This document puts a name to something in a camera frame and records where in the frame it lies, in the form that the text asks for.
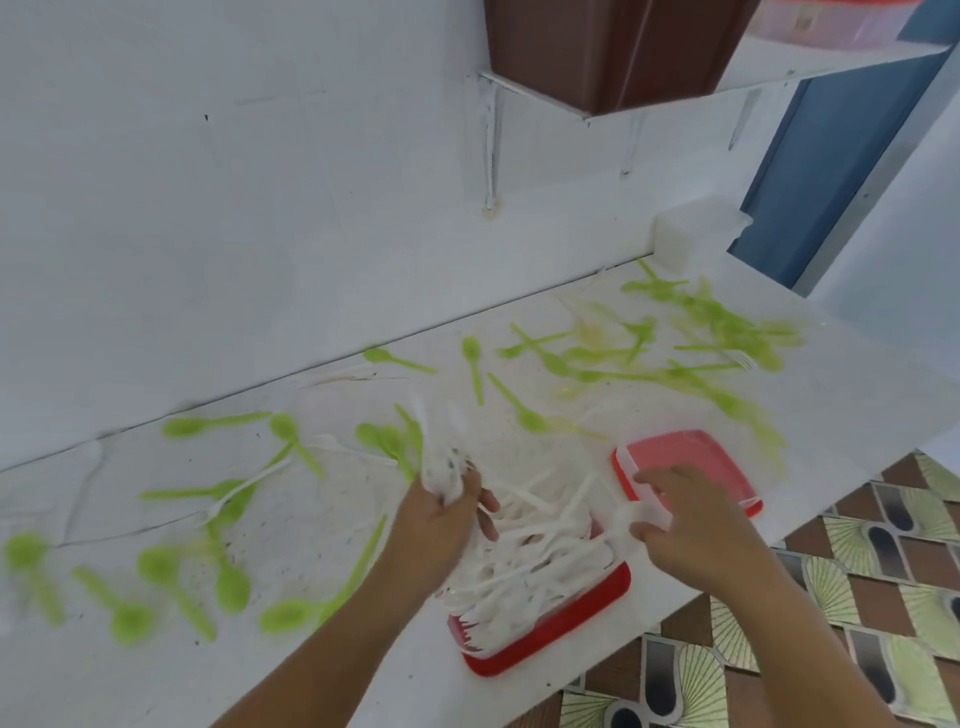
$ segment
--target left hand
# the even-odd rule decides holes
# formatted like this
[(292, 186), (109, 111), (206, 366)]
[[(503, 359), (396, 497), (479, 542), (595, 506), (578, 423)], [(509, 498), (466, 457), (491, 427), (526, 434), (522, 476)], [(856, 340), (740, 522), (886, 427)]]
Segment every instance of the left hand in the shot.
[(474, 518), (491, 541), (498, 534), (488, 511), (500, 510), (493, 493), (483, 488), (480, 473), (467, 471), (463, 476), (464, 494), (442, 505), (440, 499), (423, 488), (417, 478), (396, 511), (396, 519), (387, 544), (373, 566), (371, 576), (400, 608), (417, 612), (423, 602), (440, 589), (460, 562), (473, 530)]

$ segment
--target white wall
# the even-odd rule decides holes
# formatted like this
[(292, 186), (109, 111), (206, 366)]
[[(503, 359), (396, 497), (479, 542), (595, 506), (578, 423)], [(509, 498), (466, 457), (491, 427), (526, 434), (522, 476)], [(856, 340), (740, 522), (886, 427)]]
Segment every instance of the white wall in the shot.
[(520, 97), (481, 215), (480, 0), (10, 0), (0, 467), (641, 252), (742, 199), (793, 85), (629, 119)]
[[(810, 299), (861, 333), (960, 379), (960, 94)], [(960, 426), (917, 445), (960, 473)]]

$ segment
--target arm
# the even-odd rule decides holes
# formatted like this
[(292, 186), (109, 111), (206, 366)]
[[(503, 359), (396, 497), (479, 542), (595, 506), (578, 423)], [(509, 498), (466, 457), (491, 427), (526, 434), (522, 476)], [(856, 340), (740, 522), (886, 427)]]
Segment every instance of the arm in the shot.
[(443, 507), (417, 480), (367, 578), (323, 627), (213, 728), (343, 728), (384, 655), (423, 602), (443, 585), (467, 546), (474, 516), (493, 540), (499, 504), (480, 473), (464, 476), (464, 495)]
[(778, 728), (896, 728), (887, 706), (720, 486), (689, 465), (639, 473), (670, 501), (668, 531), (635, 523), (650, 559), (730, 607), (754, 649)]

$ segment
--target metal bracket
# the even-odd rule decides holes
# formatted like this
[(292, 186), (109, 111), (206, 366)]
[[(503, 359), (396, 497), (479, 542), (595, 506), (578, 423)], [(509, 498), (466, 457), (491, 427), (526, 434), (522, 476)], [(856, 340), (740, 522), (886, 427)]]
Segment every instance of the metal bracket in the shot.
[(495, 214), (497, 209), (496, 177), (500, 161), (500, 103), (503, 91), (500, 84), (484, 76), (478, 79), (480, 84), (480, 103), (484, 123), (484, 172), (487, 178), (487, 199), (484, 213)]

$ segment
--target right hand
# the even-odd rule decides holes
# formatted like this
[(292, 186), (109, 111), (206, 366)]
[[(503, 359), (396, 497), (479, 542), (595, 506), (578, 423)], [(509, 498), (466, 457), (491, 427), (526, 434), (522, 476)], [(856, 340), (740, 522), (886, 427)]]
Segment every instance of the right hand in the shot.
[(668, 531), (646, 522), (630, 527), (658, 569), (727, 603), (781, 571), (739, 504), (699, 468), (654, 468), (634, 480), (670, 501)]

